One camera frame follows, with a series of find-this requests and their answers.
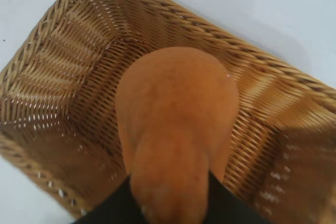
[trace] orange object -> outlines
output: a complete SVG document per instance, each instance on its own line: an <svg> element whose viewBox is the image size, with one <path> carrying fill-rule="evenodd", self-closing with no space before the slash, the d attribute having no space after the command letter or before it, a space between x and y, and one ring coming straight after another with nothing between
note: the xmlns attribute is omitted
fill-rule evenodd
<svg viewBox="0 0 336 224"><path fill-rule="evenodd" d="M213 56L173 47L136 61L117 90L131 190L150 223L201 223L208 172L222 180L238 113L236 83Z"/></svg>

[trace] white table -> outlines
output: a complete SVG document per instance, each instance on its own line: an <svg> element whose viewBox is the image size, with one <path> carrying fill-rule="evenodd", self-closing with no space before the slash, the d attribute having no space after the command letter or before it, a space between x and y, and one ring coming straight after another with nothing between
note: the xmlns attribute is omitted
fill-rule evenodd
<svg viewBox="0 0 336 224"><path fill-rule="evenodd" d="M0 69L54 1L0 0ZM336 88L335 0L175 1ZM0 223L71 221L55 201L0 159Z"/></svg>

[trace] basket rim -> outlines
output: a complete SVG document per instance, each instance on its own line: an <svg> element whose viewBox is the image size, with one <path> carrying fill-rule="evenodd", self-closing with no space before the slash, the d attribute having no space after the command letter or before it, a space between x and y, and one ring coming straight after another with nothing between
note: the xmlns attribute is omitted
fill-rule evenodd
<svg viewBox="0 0 336 224"><path fill-rule="evenodd" d="M30 60L33 53L38 51L41 41L43 41L47 34L53 31L55 24L67 11L67 5L69 2L71 2L71 0L55 1L55 3L48 9L38 24L30 32L23 45L14 54L14 57L0 72L0 97L2 97L5 91L8 90L9 86L14 82L15 77L21 73L24 64ZM209 38L224 40L226 44L231 45L231 53L234 53L235 51L243 51L250 60L259 61L260 64L267 67L269 72L273 71L277 75L281 75L283 79L288 79L289 77L291 81L297 81L300 83L301 87L306 87L305 89L307 89L307 91L313 92L317 101L321 100L330 103L332 107L336 107L336 90L332 87L306 73L303 73L297 68L257 48L256 46L253 46L252 44L213 25L171 0L151 0L151 2L155 2L157 6L165 7L170 12L178 14L187 24L197 26Z"/></svg>
<svg viewBox="0 0 336 224"><path fill-rule="evenodd" d="M26 62L30 61L32 56L39 51L41 43L46 36L50 34L61 17L67 11L68 3L72 0L56 0L55 3L46 11L44 16L38 22L38 24L32 29L28 38L22 44L22 46L14 54L11 61L0 72L0 98L3 98L7 94L12 84L17 79L18 75L24 70ZM210 22L198 17L191 13L184 7L174 3L171 0L149 0L154 5L165 8L169 12L173 12L180 16L187 25L197 26L197 29L201 29L207 38L211 40L218 40L221 43L230 45L230 52L244 52L244 55L251 61L257 62L261 66L267 68L269 73L276 73L280 75L284 80L297 82L297 86L305 89L308 93L312 94L312 97L316 101L323 102L332 108L336 109L336 90L325 85L321 81L301 72L300 70L292 67L291 65L277 59L276 57L258 49L232 35L229 32L224 31L221 28L216 27ZM37 171L43 170L39 164L37 164L24 149L20 147L15 141L9 139L2 134L0 130L0 154L12 164L22 170L31 180L38 184L41 188L48 191L57 201L59 201L66 209L68 209L74 216L79 217L82 207L85 208L85 201L75 192L71 192L71 188L66 188L62 182L56 182L59 187L66 188L68 194L73 195L76 201L81 204L76 206L76 210L73 208L70 202L65 202L60 198L58 194L55 194L55 190L45 186L45 180L56 181L51 174L47 175L46 179L36 179Z"/></svg>

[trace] wicker basket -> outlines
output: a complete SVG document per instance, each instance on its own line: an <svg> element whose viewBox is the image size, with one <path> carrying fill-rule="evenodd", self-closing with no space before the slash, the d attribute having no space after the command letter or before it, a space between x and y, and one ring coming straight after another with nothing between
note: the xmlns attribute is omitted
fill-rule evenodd
<svg viewBox="0 0 336 224"><path fill-rule="evenodd" d="M125 69L169 46L226 65L240 113L224 184L275 223L336 220L336 91L170 0L56 0L0 74L0 153L74 216L125 178Z"/></svg>

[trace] woven basket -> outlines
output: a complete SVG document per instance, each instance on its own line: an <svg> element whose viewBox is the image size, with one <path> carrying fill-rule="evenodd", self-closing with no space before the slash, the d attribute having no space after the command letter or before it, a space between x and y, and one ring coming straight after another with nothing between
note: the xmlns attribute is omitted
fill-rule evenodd
<svg viewBox="0 0 336 224"><path fill-rule="evenodd" d="M56 0L0 74L0 153L74 216L91 210L125 178L117 83L169 46L238 83L227 188L275 223L336 220L336 91L170 0Z"/></svg>

